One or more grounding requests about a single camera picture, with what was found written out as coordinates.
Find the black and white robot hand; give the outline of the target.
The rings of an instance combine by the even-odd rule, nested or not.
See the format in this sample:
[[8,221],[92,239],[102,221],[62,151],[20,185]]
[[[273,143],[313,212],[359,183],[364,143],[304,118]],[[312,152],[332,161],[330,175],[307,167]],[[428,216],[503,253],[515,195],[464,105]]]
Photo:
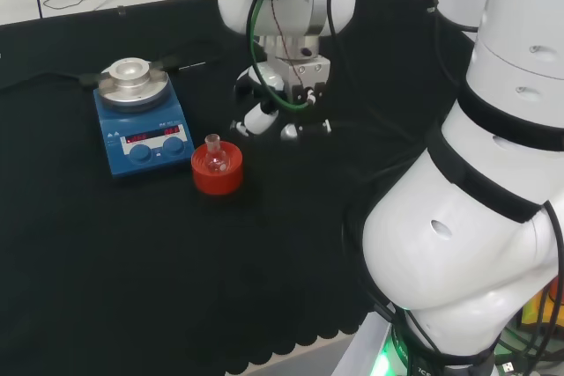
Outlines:
[[284,141],[295,141],[305,129],[298,114],[312,109],[326,91],[330,60],[322,55],[290,62],[268,55],[264,61],[253,60],[237,78],[234,93],[254,95],[257,103],[231,129],[242,136],[260,136],[270,129],[283,113],[292,115],[282,128]]

